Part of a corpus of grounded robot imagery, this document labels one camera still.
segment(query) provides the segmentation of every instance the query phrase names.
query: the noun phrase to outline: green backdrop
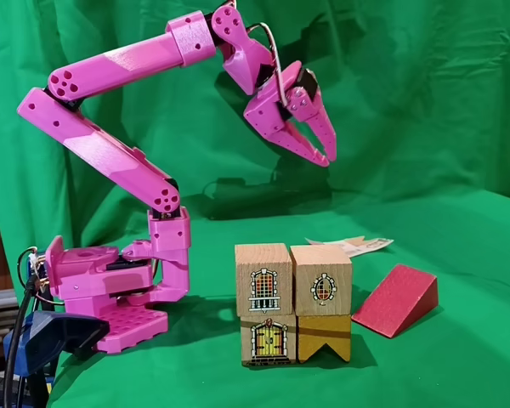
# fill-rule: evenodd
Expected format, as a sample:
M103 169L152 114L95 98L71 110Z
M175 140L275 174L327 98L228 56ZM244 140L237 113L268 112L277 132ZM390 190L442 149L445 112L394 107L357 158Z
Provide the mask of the green backdrop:
M16 115L55 68L163 32L209 0L0 0L0 228L29 245L145 238L145 208ZM510 407L510 0L240 0L282 64L315 71L338 159L315 167L243 121L220 56L87 100L83 112L175 177L192 222L191 294L170 332L62 359L52 407ZM234 244L395 239L354 259L356 310L396 264L440 306L389 340L354 325L352 361L241 367Z

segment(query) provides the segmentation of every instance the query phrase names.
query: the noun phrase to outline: painted window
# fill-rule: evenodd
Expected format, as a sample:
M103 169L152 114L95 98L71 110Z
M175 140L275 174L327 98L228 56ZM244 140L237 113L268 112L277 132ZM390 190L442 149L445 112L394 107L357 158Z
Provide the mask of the painted window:
M278 296L278 274L262 268L252 273L252 303L251 312L280 310L280 297Z
M326 301L331 301L336 291L337 287L334 284L334 279L327 274L321 274L321 276L314 281L314 285L311 289L314 300L320 302L321 306L325 306Z

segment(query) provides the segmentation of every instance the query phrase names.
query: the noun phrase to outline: metal wire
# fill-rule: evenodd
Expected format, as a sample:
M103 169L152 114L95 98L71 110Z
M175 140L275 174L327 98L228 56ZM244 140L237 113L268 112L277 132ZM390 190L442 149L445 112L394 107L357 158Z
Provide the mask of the metal wire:
M287 97L286 97L286 91L283 87L283 78L281 76L281 64L280 64L280 56L278 55L278 48L275 45L275 39L274 35L272 34L272 31L270 30L270 27L268 27L265 23L257 23L254 25L251 25L247 27L247 33L249 34L256 28L261 27L264 32L266 33L266 37L269 39L270 42L270 52L272 53L272 58L274 59L274 72L276 75L276 80L278 82L278 90L280 92L280 102L284 107L287 107Z
M23 258L25 257L25 255L28 252L32 252L32 253L36 254L37 253L37 247L36 246L29 246L17 258L17 277L19 278L19 283L23 286L23 289L26 289L26 283L23 281L23 276L20 273L20 264L21 264L21 262L23 261ZM39 262L43 262L43 260L44 260L44 257L38 257L38 261ZM36 265L36 269L34 270L34 273L36 274L36 276L37 276L37 268L38 268L39 264L40 263L38 263L38 265ZM47 285L49 283L49 281L47 279L42 279L41 283L43 285ZM52 300L47 300L45 297L41 297L38 293L36 294L36 298L40 302L49 303L49 304L52 304L54 306L64 306L65 305L64 302L54 302Z
M37 253L37 247L29 246L17 258L17 277L19 278L19 282L23 286L23 289L26 289L26 283L23 280L22 274L20 273L20 263L28 252Z
M229 0L227 2L224 2L223 4L221 4L221 7L226 6L227 4L230 4L232 7L237 9L236 0Z

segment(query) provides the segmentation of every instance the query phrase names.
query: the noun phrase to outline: window illustration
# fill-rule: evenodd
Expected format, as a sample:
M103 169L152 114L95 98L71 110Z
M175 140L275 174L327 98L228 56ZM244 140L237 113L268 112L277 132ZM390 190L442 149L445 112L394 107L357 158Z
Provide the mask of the window illustration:
M252 326L252 362L283 361L287 358L287 326L267 319Z
M315 280L311 289L314 300L319 301L321 306L325 306L327 301L331 301L336 291L337 287L334 284L334 279L327 274L321 274Z
M278 274L262 268L252 273L252 296L249 298L252 303L250 312L268 310L280 310L278 296Z

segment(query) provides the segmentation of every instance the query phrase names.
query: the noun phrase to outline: table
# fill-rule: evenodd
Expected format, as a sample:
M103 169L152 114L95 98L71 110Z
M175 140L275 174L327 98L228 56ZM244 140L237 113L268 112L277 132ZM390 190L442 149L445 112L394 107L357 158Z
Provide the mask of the table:
M120 355L65 356L50 406L510 407L510 199L335 196L294 213L194 219L192 291L164 308L169 333ZM353 310L396 264L437 275L440 306L395 339L354 325L348 365L322 350L304 365L241 366L234 244L357 235L395 243L354 258Z

